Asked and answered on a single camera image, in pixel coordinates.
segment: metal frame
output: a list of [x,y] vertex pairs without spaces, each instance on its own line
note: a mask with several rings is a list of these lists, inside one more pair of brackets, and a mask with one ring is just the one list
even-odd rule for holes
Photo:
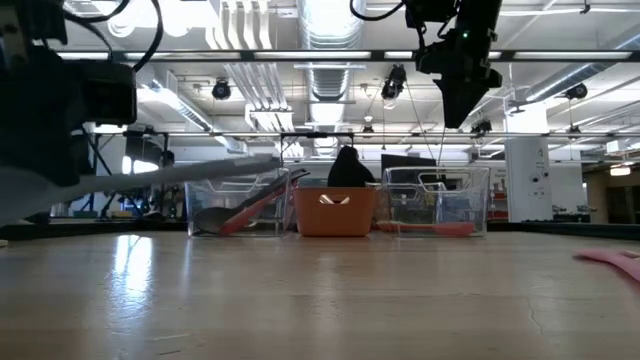
[[[282,136],[297,136],[307,138],[318,137],[348,137],[348,138],[390,138],[390,137],[416,137],[437,139],[442,138],[442,131],[433,132],[377,132],[377,133],[363,133],[363,132],[295,132],[295,133],[278,133],[278,132],[179,132],[169,133],[170,136],[175,137],[216,137],[216,136],[230,136],[239,138],[279,138]],[[640,132],[593,132],[593,133],[566,133],[566,132],[549,132],[549,133],[446,133],[447,138],[455,139],[514,139],[514,138],[559,138],[559,139],[574,139],[574,138],[603,138],[603,139],[620,139],[620,138],[637,138],[640,137]]]
[[[150,63],[333,63],[333,62],[410,62],[414,49],[363,50],[171,50],[159,51]],[[106,51],[57,51],[63,59],[107,59]],[[114,50],[113,58],[124,63],[137,62],[144,51]],[[640,51],[630,50],[492,50],[493,63],[637,63]]]

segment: pink object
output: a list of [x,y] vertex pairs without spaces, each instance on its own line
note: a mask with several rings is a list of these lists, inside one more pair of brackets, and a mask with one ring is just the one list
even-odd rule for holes
[[614,251],[607,249],[582,249],[577,254],[591,260],[615,265],[640,281],[640,254],[632,251]]

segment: white pillar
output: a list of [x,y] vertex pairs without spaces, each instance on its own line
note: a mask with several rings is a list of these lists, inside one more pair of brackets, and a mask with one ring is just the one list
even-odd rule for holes
[[[544,104],[521,107],[507,114],[505,130],[513,133],[546,133]],[[546,138],[512,138],[505,141],[509,221],[552,220],[549,146]]]

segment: wooden table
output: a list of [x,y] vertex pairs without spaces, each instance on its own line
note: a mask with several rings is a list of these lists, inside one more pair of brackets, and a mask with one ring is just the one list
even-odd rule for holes
[[99,235],[0,249],[0,359],[638,359],[638,243]]

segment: orange basket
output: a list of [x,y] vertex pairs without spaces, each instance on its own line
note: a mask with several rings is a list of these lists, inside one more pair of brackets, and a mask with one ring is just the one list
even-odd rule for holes
[[376,189],[296,188],[298,231],[309,237],[362,237],[371,230]]

